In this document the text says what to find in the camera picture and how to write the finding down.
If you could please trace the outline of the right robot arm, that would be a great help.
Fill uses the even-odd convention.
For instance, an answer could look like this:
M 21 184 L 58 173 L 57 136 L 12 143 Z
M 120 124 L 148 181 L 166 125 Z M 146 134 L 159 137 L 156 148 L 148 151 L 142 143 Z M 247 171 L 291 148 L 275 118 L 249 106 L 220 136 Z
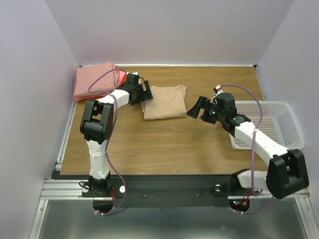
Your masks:
M 309 186 L 304 154 L 278 144 L 257 129 L 247 116 L 239 114 L 231 93 L 220 93 L 213 100 L 201 96 L 186 114 L 211 124 L 220 122 L 225 131 L 250 146 L 252 155 L 259 155 L 266 163 L 267 171 L 243 169 L 232 174 L 229 182 L 232 193 L 266 190 L 282 199 Z

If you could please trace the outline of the beige t shirt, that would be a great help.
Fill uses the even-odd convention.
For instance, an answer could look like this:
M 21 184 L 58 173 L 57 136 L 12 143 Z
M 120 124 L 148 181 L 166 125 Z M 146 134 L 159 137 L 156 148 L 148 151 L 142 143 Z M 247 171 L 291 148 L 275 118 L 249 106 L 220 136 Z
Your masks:
M 178 85 L 174 87 L 151 86 L 153 99 L 141 103 L 144 120 L 163 120 L 186 117 L 187 87 Z

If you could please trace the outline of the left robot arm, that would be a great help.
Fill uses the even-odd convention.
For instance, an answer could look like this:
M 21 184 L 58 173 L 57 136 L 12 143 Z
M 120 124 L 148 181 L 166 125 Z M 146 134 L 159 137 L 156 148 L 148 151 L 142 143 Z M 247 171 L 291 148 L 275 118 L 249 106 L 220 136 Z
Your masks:
M 107 147 L 114 130 L 118 109 L 127 104 L 136 105 L 153 99 L 148 81 L 138 72 L 126 73 L 125 80 L 111 93 L 98 100 L 86 102 L 80 132 L 84 135 L 90 156 L 90 173 L 81 187 L 87 192 L 106 196 L 111 191 Z

